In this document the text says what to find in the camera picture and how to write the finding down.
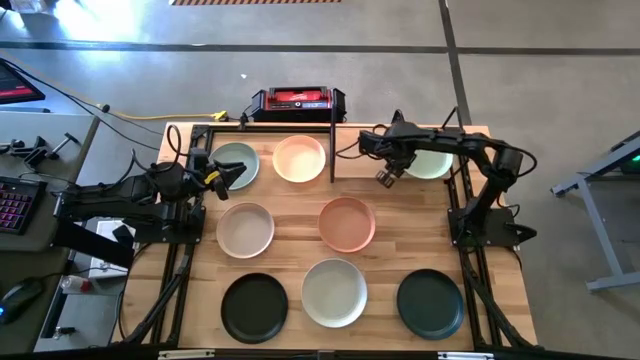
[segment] black plate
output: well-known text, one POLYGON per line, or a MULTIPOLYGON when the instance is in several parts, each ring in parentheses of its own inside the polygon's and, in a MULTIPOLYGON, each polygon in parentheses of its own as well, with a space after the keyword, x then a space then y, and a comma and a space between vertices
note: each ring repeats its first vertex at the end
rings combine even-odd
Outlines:
POLYGON ((278 280, 248 274, 234 281, 222 299, 222 324, 229 335, 245 344, 259 344, 278 334, 289 303, 278 280))
POLYGON ((404 324, 423 339, 446 339, 462 325, 462 294, 439 271, 422 269, 409 274, 400 283, 396 302, 404 324))

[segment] white plate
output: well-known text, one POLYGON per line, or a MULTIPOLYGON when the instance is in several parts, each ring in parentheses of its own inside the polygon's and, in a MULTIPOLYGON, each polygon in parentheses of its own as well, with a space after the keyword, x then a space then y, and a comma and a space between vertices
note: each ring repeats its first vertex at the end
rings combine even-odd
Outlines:
POLYGON ((446 174, 452 164, 453 154, 416 150, 416 159, 406 172, 419 179, 435 179, 446 174))
POLYGON ((322 326, 339 328, 351 324, 362 314, 366 303, 364 276, 348 261, 321 261, 304 277, 302 307, 322 326))

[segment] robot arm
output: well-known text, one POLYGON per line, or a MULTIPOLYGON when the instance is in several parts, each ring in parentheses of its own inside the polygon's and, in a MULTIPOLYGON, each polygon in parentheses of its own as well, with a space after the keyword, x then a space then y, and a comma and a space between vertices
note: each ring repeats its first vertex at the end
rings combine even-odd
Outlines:
POLYGON ((142 243, 182 242, 185 234, 195 240, 204 222, 204 207, 190 200, 206 191, 228 199, 227 190, 247 168, 243 163, 209 163, 206 152, 196 148, 190 150, 189 159, 186 168, 161 163, 109 185, 71 185, 58 195, 54 216, 71 222, 97 216, 124 218, 142 243))
POLYGON ((473 160, 487 177, 478 197, 469 201, 461 216, 463 228, 474 235, 484 231, 486 216, 493 203, 518 179, 523 154, 520 149, 504 141, 483 134, 466 134, 460 129, 421 129, 406 122, 402 112, 396 111, 391 126, 383 135, 361 131, 360 153, 386 161, 385 170, 377 175, 378 182, 389 188, 411 166, 416 150, 428 150, 466 156, 473 160), (487 148, 495 150, 489 160, 487 148))

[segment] red battery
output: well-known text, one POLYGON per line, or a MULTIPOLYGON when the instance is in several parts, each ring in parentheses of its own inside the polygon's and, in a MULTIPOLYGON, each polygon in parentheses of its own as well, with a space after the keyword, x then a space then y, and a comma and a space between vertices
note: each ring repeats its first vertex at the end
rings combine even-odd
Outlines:
POLYGON ((250 115, 256 122, 329 123, 333 108, 336 123, 345 121, 345 95, 326 86, 270 88, 252 98, 250 115))

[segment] plate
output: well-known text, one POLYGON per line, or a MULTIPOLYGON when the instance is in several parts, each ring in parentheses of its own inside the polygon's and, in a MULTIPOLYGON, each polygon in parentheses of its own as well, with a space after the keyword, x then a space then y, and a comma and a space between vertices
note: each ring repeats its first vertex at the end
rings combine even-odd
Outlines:
POLYGON ((339 197, 327 203, 318 217, 320 238, 330 248, 344 253, 367 246, 376 231, 373 211, 362 201, 339 197))
POLYGON ((460 290, 447 275, 432 269, 416 270, 404 278, 396 303, 409 330, 427 340, 448 338, 464 318, 460 290))
POLYGON ((356 321, 367 303, 367 284, 353 264, 333 258, 314 265, 302 283, 302 307, 318 324, 339 328, 356 321))
POLYGON ((275 224, 267 209, 242 203, 225 211, 216 226, 220 248, 237 259, 258 256, 271 244, 275 224))
POLYGON ((315 179, 326 161, 322 145, 306 135, 290 136, 273 151, 273 167, 283 179, 303 183, 315 179))
POLYGON ((436 179, 449 171, 453 164, 453 154, 416 150, 416 158, 405 170, 419 179, 436 179))
POLYGON ((229 187, 229 190, 239 190, 249 185, 258 175, 260 170, 260 157, 249 145, 244 143, 229 143, 214 150, 209 156, 209 161, 215 159, 219 162, 243 162, 247 167, 242 175, 229 187))
POLYGON ((222 298, 222 325, 245 344, 265 342, 280 332, 287 319, 287 293, 267 274, 247 274, 234 281, 222 298))

